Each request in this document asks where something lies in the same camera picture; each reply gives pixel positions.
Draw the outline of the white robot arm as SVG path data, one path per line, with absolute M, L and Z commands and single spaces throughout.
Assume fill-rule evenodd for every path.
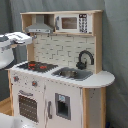
M 32 37 L 22 32 L 5 33 L 0 35 L 0 70 L 7 69 L 14 60 L 12 46 L 28 45 Z M 0 128 L 35 128 L 28 119 L 20 116 L 10 116 L 0 113 Z

